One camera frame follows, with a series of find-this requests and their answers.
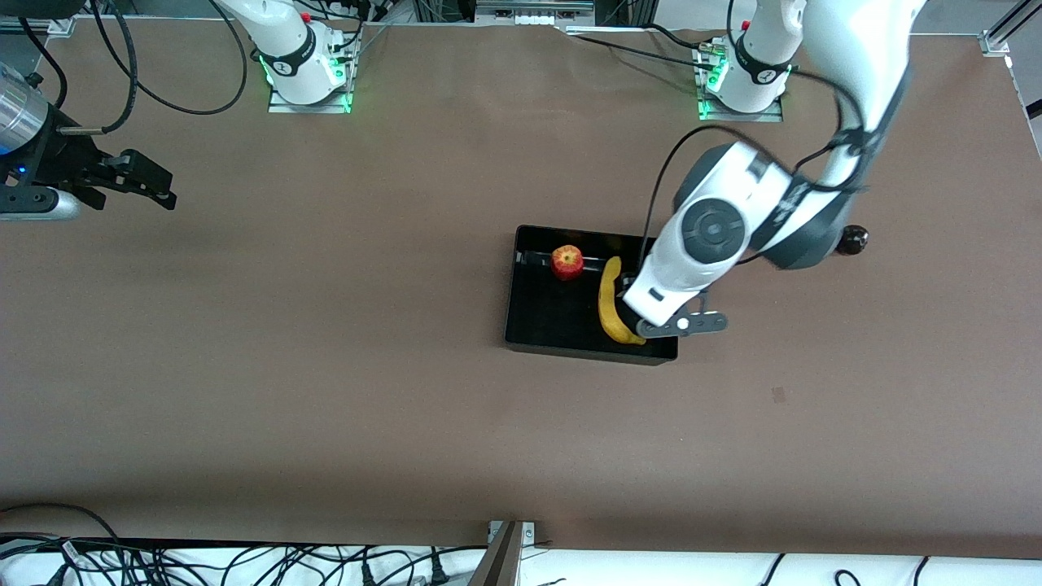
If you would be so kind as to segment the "yellow banana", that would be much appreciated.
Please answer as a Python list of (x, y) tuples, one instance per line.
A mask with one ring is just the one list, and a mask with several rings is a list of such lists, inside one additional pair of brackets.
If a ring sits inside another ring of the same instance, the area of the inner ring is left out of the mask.
[(610, 257), (604, 264), (597, 290), (598, 320), (604, 334), (616, 343), (643, 346), (646, 344), (646, 340), (637, 336), (629, 326), (626, 326), (615, 307), (615, 279), (620, 277), (621, 271), (621, 257)]

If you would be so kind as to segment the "black plastic box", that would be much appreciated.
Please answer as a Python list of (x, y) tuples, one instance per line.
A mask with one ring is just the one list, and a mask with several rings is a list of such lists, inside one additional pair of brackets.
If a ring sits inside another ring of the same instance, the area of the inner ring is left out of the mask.
[[(584, 252), (584, 275), (559, 280), (550, 268), (559, 247)], [(640, 236), (555, 229), (522, 224), (514, 235), (505, 342), (515, 352), (656, 366), (678, 357), (677, 338), (626, 345), (600, 324), (597, 300), (606, 261), (620, 257), (622, 271), (635, 272)]]

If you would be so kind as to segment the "brown table cover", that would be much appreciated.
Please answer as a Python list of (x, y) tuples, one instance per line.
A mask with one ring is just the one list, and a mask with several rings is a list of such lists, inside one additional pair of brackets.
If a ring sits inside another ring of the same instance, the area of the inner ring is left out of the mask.
[(520, 224), (639, 234), (680, 67), (394, 27), (355, 108), (140, 103), (174, 177), (0, 222), (0, 507), (122, 536), (1042, 558), (1042, 160), (1001, 59), (915, 36), (858, 257), (755, 262), (654, 367), (505, 345)]

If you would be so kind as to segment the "grey power strip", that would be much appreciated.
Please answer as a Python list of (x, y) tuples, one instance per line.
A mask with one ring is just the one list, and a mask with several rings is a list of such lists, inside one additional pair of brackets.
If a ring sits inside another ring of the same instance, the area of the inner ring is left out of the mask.
[(479, 25), (547, 25), (555, 28), (596, 25), (594, 0), (474, 0)]

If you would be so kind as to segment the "aluminium frame profile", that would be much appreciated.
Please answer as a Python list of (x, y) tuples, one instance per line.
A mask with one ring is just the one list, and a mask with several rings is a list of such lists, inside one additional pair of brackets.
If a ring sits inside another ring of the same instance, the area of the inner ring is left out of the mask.
[(990, 28), (979, 33), (979, 49), (985, 56), (1009, 53), (1009, 40), (1034, 19), (1042, 15), (1042, 0), (1016, 0)]
[(73, 26), (73, 18), (82, 8), (82, 0), (33, 0), (32, 15), (25, 18), (34, 33), (44, 36), (68, 36)]

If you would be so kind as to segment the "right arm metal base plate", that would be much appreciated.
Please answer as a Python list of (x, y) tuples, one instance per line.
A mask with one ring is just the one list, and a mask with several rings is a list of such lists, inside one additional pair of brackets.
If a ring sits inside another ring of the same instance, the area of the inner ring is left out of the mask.
[(352, 109), (357, 53), (334, 46), (319, 50), (294, 71), (289, 63), (263, 58), (265, 80), (271, 86), (269, 111), (348, 114)]

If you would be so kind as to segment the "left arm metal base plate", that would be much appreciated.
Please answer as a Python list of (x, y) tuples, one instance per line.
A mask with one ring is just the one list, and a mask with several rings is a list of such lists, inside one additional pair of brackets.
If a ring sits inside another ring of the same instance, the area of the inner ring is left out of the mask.
[(744, 96), (720, 97), (720, 90), (731, 89), (729, 75), (744, 70), (731, 64), (729, 42), (722, 36), (701, 42), (691, 51), (696, 64), (708, 64), (708, 69), (695, 69), (696, 95), (699, 118), (703, 121), (730, 122), (782, 122), (782, 93), (785, 82), (753, 88), (752, 98)]

